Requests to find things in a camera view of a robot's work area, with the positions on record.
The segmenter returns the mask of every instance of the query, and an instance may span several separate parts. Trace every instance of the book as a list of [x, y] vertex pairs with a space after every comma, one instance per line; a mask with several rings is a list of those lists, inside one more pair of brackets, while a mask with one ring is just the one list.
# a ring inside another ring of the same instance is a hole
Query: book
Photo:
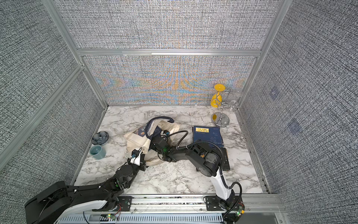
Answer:
[[224, 147], [224, 142], [221, 137], [220, 128], [218, 127], [204, 127], [194, 126], [193, 131], [193, 142], [198, 140], [212, 142], [220, 148]]

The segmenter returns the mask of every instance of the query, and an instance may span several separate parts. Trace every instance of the marble table surface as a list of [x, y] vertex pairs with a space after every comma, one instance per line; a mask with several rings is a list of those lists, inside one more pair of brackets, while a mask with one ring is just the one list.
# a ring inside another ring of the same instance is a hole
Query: marble table surface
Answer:
[[[180, 130], [189, 134], [180, 145], [192, 143], [192, 126], [210, 126], [211, 115], [217, 109], [210, 106], [110, 106], [104, 116], [99, 131], [107, 131], [108, 142], [103, 145], [107, 154], [101, 160], [87, 155], [74, 185], [97, 184], [112, 177], [116, 169], [127, 161], [130, 153], [126, 150], [123, 135], [133, 131], [151, 118], [169, 116], [180, 124]], [[240, 126], [234, 113], [229, 115], [230, 124], [221, 128], [221, 135], [228, 152], [231, 170], [224, 171], [228, 185], [239, 181], [243, 193], [262, 193]], [[213, 194], [214, 186], [210, 179], [195, 170], [190, 161], [164, 162], [150, 166], [145, 172], [139, 171], [136, 179], [125, 194]]]

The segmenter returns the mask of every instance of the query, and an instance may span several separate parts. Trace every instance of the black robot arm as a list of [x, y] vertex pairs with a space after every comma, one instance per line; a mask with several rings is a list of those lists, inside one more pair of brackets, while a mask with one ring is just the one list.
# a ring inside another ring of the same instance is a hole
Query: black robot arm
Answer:
[[[150, 149], [155, 150], [158, 156], [160, 154], [162, 160], [167, 162], [189, 160], [203, 175], [211, 179], [219, 206], [228, 210], [224, 216], [239, 201], [242, 202], [241, 191], [235, 203], [233, 184], [230, 187], [226, 184], [222, 173], [223, 153], [219, 147], [203, 141], [184, 147], [172, 147], [158, 131], [150, 138]], [[145, 171], [144, 156], [140, 150], [133, 150], [132, 157], [127, 160], [127, 164], [119, 167], [113, 177], [99, 184], [70, 186], [66, 185], [64, 181], [53, 184], [25, 204], [27, 224], [54, 223], [69, 214], [87, 210], [113, 210], [118, 205], [117, 197], [124, 192], [124, 189], [131, 186], [139, 171]]]

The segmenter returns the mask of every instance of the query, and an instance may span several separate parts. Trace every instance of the yellow book label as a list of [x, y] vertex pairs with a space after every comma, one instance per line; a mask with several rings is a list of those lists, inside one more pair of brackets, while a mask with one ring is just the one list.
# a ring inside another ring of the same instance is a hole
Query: yellow book label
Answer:
[[209, 129], [208, 128], [195, 128], [196, 132], [207, 132], [209, 133]]

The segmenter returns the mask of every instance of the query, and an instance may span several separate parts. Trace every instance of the gray fabric wall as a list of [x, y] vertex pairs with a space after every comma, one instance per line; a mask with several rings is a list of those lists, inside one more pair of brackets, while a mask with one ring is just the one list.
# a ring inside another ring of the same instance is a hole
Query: gray fabric wall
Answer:
[[101, 117], [81, 73], [0, 172], [0, 222], [26, 223], [26, 201], [57, 181], [70, 184]]
[[294, 0], [243, 104], [292, 223], [358, 223], [357, 12]]
[[260, 49], [281, 0], [55, 0], [79, 48]]
[[[0, 2], [0, 150], [77, 66], [41, 0]], [[103, 108], [79, 74], [0, 171], [0, 223], [26, 223], [24, 204], [69, 184]]]
[[111, 104], [208, 105], [214, 85], [240, 90], [252, 56], [85, 56]]
[[0, 2], [0, 151], [76, 65], [40, 0]]

